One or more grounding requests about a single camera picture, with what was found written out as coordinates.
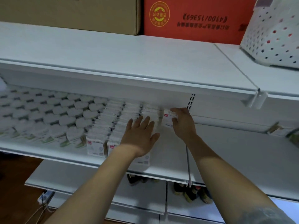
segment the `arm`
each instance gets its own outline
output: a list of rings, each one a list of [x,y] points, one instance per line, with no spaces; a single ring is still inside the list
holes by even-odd
[[[149,117],[132,126],[129,120],[121,144],[114,149],[95,175],[82,185],[45,224],[99,224],[104,221],[114,194],[133,159],[144,156],[159,139],[153,136]]]
[[[219,157],[196,134],[194,121],[186,108],[172,108],[178,115],[173,128],[189,148],[200,175],[226,223],[236,223],[244,214],[258,207],[276,205],[249,179]]]

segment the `brown cardboard box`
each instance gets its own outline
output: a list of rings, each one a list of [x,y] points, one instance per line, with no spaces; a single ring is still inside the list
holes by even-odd
[[[0,0],[0,21],[137,35],[140,0]]]

